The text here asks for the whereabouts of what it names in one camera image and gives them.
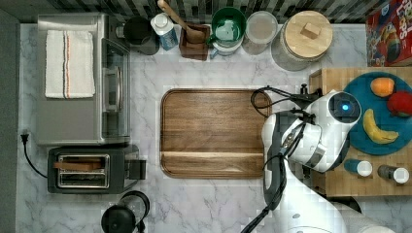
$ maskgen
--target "wooden tray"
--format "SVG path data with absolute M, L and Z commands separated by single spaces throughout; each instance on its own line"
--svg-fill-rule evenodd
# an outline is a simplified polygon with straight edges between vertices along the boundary
M 265 118 L 250 89 L 172 89 L 161 101 L 160 163 L 173 178 L 262 176 Z M 259 106 L 270 103 L 260 94 Z

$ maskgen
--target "black cable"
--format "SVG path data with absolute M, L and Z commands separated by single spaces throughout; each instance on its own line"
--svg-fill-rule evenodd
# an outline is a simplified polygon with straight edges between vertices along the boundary
M 262 94 L 263 94 L 264 91 L 266 91 L 266 90 L 270 90 L 270 91 L 272 91 L 272 92 L 274 92 L 274 93 L 277 93 L 277 94 L 279 94 L 279 95 L 281 95 L 281 96 L 283 96 L 283 97 L 286 97 L 286 98 L 280 99 L 280 100 L 278 100 L 278 101 L 275 101 L 275 102 L 273 102 L 273 103 L 271 103 L 271 104 L 268 104 L 268 105 L 265 105 L 265 106 L 258 106 L 258 105 L 256 104 L 256 97 L 258 96 L 259 93 L 262 93 Z M 265 86 L 265 87 L 256 89 L 256 90 L 252 93 L 251 103 L 252 103 L 252 106 L 255 108 L 255 110 L 256 110 L 260 115 L 262 115 L 262 116 L 264 116 L 264 117 L 269 117 L 269 116 L 265 115 L 264 113 L 262 113 L 259 109 L 266 109 L 266 108 L 269 108 L 269 107 L 271 107 L 271 106 L 273 106 L 273 105 L 275 105 L 275 104 L 278 104 L 278 103 L 280 103 L 280 102 L 283 102 L 283 101 L 286 101 L 286 100 L 292 100 L 292 99 L 294 99 L 294 100 L 306 101 L 306 102 L 311 102 L 311 100 L 308 100 L 308 99 L 306 99 L 306 98 L 301 98 L 301 97 L 299 97 L 299 96 L 295 96 L 295 95 L 293 95 L 293 94 L 291 94 L 291 93 L 288 93 L 288 92 L 285 91 L 285 90 L 281 90 L 281 89 L 278 89 L 278 88 L 274 88 L 274 87 L 271 87 L 271 86 L 268 85 L 268 86 Z
M 27 160 L 28 164 L 30 165 L 30 167 L 31 167 L 37 174 L 39 174 L 40 176 L 42 176 L 42 177 L 44 177 L 44 178 L 47 179 L 48 177 L 45 176 L 45 175 L 43 175 L 41 172 L 39 172 L 39 170 L 37 170 L 37 169 L 34 167 L 33 163 L 31 163 L 30 159 L 29 159 L 28 156 L 27 156 L 28 134 L 21 134 L 20 137 L 21 137 L 21 141 L 23 142 L 23 145 L 24 145 L 24 156 L 26 157 L 26 160 Z
M 285 150 L 285 153 L 279 152 L 278 154 L 271 156 L 267 161 L 263 164 L 262 170 L 266 167 L 267 163 L 271 161 L 274 158 L 280 157 L 280 173 L 282 174 L 282 181 L 279 185 L 279 188 L 276 190 L 276 192 L 273 194 L 272 200 L 269 202 L 269 204 L 261 211 L 261 213 L 255 217 L 245 228 L 243 228 L 241 233 L 250 233 L 252 232 L 258 224 L 269 214 L 270 207 L 273 203 L 278 203 L 280 198 L 282 198 L 282 194 L 286 188 L 286 183 L 287 183 L 287 178 L 286 178 L 286 168 L 285 168 L 285 157 L 289 158 L 294 151 L 297 148 L 297 145 L 299 144 L 300 140 L 303 138 L 303 131 L 306 126 L 306 122 L 301 122 L 298 124 L 294 129 L 298 128 L 301 126 L 299 133 L 296 135 L 296 137 L 293 139 L 292 143 L 288 146 L 288 148 Z
M 285 161 L 283 158 L 281 158 L 280 161 L 281 161 L 280 163 L 281 174 L 285 174 L 286 173 Z M 261 213 L 257 217 L 255 217 L 255 219 L 253 219 L 247 226 L 245 226 L 245 228 L 243 228 L 241 233 L 251 233 L 258 226 L 258 224 L 269 214 L 271 205 L 273 203 L 279 202 L 280 198 L 282 198 L 282 193 L 284 192 L 286 188 L 286 183 L 287 183 L 286 176 L 283 176 L 282 182 L 280 183 L 279 188 L 274 193 L 273 198 L 270 201 L 270 204 L 267 205 L 261 211 Z

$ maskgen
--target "white marble surface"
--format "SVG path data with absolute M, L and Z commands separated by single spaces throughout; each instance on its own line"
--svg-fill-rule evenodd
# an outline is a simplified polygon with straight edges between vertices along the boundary
M 18 132 L 30 133 L 28 153 L 46 173 L 46 149 L 36 146 L 35 24 L 21 26 Z M 151 210 L 146 220 L 151 232 L 240 232 L 262 208 L 262 180 L 189 180 L 166 177 L 159 166 L 159 114 L 163 94 L 175 87 L 257 88 L 272 85 L 296 92 L 308 76 L 321 67 L 366 66 L 362 25 L 334 25 L 333 43 L 317 63 L 299 72 L 276 65 L 270 49 L 257 56 L 239 49 L 228 57 L 205 62 L 185 59 L 176 47 L 146 56 L 131 54 L 131 137 L 148 159 L 147 179 L 133 189 L 146 193 Z M 47 192 L 47 181 L 27 165 L 18 144 L 17 232 L 102 232 L 104 211 L 120 195 L 62 195 Z M 364 212 L 395 232 L 412 226 L 410 197 L 360 198 Z M 273 232 L 275 219 L 268 216 L 257 232 Z

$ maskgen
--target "striped dish towel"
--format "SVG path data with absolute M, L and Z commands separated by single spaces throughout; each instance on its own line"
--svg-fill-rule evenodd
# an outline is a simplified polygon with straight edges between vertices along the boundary
M 93 41 L 88 31 L 49 30 L 46 57 L 46 97 L 93 96 Z

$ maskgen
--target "toaster oven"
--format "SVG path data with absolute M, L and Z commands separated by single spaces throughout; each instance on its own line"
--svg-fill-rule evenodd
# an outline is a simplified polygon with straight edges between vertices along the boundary
M 129 50 L 124 39 L 116 37 L 119 25 L 121 22 L 115 17 L 100 13 L 38 16 L 40 85 L 37 137 L 40 146 L 97 146 L 129 142 Z M 91 33 L 93 97 L 46 97 L 46 39 L 49 30 Z

